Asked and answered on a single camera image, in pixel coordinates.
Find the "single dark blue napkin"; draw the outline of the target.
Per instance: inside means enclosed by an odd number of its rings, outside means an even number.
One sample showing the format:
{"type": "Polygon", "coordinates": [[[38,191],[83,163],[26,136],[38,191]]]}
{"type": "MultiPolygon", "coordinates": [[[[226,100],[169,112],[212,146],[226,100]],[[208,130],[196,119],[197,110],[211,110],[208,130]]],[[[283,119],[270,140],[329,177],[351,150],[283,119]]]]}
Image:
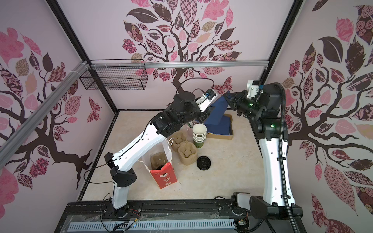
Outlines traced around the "single dark blue napkin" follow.
{"type": "Polygon", "coordinates": [[[227,108],[229,107],[228,102],[224,96],[221,96],[212,104],[211,107],[214,107],[214,109],[210,113],[208,119],[205,121],[205,124],[218,125],[227,108]]]}

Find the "red and white paper bag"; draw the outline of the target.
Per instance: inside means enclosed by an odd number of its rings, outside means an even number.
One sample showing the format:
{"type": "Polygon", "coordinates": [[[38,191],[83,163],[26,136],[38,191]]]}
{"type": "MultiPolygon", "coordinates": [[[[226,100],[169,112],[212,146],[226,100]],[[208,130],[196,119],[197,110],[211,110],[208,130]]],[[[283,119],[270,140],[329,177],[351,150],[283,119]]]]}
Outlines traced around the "red and white paper bag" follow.
{"type": "Polygon", "coordinates": [[[140,158],[140,161],[160,189],[177,182],[172,165],[172,151],[167,139],[155,144],[140,158]]]}

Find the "single pulp cup carrier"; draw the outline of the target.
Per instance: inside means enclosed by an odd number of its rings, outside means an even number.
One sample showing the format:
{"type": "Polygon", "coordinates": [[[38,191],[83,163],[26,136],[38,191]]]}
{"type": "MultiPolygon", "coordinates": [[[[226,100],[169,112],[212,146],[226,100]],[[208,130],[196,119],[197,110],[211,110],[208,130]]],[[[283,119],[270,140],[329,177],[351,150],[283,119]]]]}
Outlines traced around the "single pulp cup carrier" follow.
{"type": "Polygon", "coordinates": [[[151,156],[152,170],[160,170],[168,163],[168,158],[164,152],[158,152],[151,156]]]}

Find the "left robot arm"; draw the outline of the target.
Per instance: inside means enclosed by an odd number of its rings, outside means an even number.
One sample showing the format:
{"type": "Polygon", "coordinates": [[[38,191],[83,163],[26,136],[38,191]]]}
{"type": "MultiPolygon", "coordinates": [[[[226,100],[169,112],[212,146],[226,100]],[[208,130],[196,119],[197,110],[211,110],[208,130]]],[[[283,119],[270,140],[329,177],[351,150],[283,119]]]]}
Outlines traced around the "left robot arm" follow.
{"type": "Polygon", "coordinates": [[[214,109],[210,105],[216,98],[217,93],[212,89],[199,99],[188,91],[175,94],[171,105],[151,118],[138,137],[119,152],[104,156],[114,181],[111,203],[115,210],[127,205],[129,186],[137,179],[132,169],[135,162],[158,143],[162,143],[164,150],[170,150],[168,137],[196,119],[204,122],[214,109]]]}

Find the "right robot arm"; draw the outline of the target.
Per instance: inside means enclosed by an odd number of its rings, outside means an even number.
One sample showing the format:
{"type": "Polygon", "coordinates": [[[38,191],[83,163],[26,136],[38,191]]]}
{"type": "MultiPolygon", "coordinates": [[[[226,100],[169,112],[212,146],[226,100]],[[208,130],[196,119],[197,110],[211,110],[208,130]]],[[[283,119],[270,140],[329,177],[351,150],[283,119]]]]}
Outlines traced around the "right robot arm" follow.
{"type": "Polygon", "coordinates": [[[280,83],[259,85],[242,92],[225,93],[238,116],[249,120],[263,158],[265,182],[262,196],[238,194],[237,204],[256,219],[297,220],[303,210],[291,191],[285,123],[286,92],[280,83]]]}

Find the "stack of paper cups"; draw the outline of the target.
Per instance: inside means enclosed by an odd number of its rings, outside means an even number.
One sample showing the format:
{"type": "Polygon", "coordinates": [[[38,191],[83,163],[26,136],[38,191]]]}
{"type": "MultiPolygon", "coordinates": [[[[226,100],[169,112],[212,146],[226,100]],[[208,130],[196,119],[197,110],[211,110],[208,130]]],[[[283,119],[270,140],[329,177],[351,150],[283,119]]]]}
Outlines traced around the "stack of paper cups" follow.
{"type": "Polygon", "coordinates": [[[203,147],[207,138],[207,127],[204,124],[196,124],[192,128],[193,143],[196,148],[203,147]]]}

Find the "brown cardboard box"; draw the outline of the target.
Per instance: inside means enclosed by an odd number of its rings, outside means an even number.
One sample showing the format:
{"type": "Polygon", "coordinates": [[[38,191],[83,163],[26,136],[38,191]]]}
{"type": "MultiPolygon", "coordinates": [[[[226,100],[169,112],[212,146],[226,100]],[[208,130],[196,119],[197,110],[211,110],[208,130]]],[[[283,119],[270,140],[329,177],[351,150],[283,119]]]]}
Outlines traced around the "brown cardboard box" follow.
{"type": "Polygon", "coordinates": [[[207,138],[232,140],[232,115],[224,114],[218,124],[207,124],[207,138]]]}

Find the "dark blue napkin stack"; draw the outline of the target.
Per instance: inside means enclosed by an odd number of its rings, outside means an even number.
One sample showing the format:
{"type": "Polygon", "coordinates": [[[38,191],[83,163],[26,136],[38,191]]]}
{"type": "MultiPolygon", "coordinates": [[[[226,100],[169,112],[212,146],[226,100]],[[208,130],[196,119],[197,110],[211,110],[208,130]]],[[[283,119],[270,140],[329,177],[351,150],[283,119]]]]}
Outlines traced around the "dark blue napkin stack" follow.
{"type": "Polygon", "coordinates": [[[231,136],[232,135],[232,119],[229,115],[223,115],[217,124],[207,124],[207,132],[214,135],[231,136]]]}

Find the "brown pulp cup carrier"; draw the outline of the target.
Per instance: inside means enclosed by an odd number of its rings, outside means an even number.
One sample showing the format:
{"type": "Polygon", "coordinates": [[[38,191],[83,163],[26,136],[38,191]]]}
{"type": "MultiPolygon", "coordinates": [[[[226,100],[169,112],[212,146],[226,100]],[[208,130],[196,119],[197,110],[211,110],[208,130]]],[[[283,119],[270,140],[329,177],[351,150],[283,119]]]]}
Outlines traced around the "brown pulp cup carrier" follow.
{"type": "Polygon", "coordinates": [[[187,140],[182,131],[170,136],[171,148],[178,154],[182,164],[189,166],[197,161],[198,153],[195,145],[187,140]]]}

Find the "aluminium rail back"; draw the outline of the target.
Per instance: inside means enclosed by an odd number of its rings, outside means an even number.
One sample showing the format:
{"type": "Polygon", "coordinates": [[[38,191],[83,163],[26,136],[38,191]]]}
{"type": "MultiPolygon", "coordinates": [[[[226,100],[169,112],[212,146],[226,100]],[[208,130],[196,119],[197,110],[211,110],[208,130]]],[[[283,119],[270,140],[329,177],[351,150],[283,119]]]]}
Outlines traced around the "aluminium rail back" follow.
{"type": "Polygon", "coordinates": [[[121,62],[121,63],[93,63],[91,61],[92,68],[145,68],[145,69],[165,69],[165,68],[207,68],[207,67],[267,67],[269,64],[268,60],[233,60],[233,61],[192,61],[192,62],[139,62],[132,63],[121,62]]]}

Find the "aluminium rail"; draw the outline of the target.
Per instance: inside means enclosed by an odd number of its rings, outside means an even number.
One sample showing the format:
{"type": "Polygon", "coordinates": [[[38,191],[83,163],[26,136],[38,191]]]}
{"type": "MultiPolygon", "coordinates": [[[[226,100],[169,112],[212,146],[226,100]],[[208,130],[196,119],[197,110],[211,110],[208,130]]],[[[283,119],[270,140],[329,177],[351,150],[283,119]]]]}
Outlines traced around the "aluminium rail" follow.
{"type": "Polygon", "coordinates": [[[1,168],[16,153],[26,138],[37,128],[43,118],[52,110],[55,104],[68,91],[73,83],[89,69],[87,61],[81,61],[61,82],[61,84],[44,100],[41,105],[21,124],[1,147],[1,168]]]}
{"type": "Polygon", "coordinates": [[[93,63],[91,61],[92,68],[145,68],[145,69],[165,69],[165,68],[207,68],[207,67],[267,67],[269,64],[268,60],[233,60],[233,61],[192,61],[192,62],[139,62],[132,63],[121,62],[121,63],[93,63]]]}

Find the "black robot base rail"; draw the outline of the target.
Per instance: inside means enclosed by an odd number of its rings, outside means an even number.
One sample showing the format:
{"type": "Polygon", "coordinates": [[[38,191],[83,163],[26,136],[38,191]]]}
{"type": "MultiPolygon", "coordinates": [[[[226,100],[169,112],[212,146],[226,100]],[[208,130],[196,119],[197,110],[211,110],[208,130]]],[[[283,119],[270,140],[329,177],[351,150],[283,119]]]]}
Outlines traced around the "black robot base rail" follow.
{"type": "Polygon", "coordinates": [[[57,230],[61,230],[68,216],[94,216],[103,215],[103,219],[119,220],[131,219],[139,216],[213,213],[218,216],[239,218],[240,216],[253,216],[256,219],[288,219],[286,209],[276,204],[270,205],[262,197],[253,196],[252,207],[240,207],[238,197],[231,199],[203,199],[203,200],[136,200],[116,210],[111,201],[81,201],[68,203],[57,230]]]}

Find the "aluminium rail left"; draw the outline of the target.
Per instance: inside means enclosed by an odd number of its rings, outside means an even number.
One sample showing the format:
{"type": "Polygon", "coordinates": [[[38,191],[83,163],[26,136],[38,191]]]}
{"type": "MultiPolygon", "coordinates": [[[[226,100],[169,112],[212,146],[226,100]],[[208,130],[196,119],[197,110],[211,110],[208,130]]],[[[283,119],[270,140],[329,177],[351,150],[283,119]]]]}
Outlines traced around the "aluminium rail left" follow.
{"type": "Polygon", "coordinates": [[[16,153],[26,138],[37,128],[43,118],[52,110],[55,104],[68,91],[73,83],[89,69],[87,61],[81,61],[61,82],[61,84],[44,100],[41,105],[21,124],[1,147],[1,168],[16,153]]]}

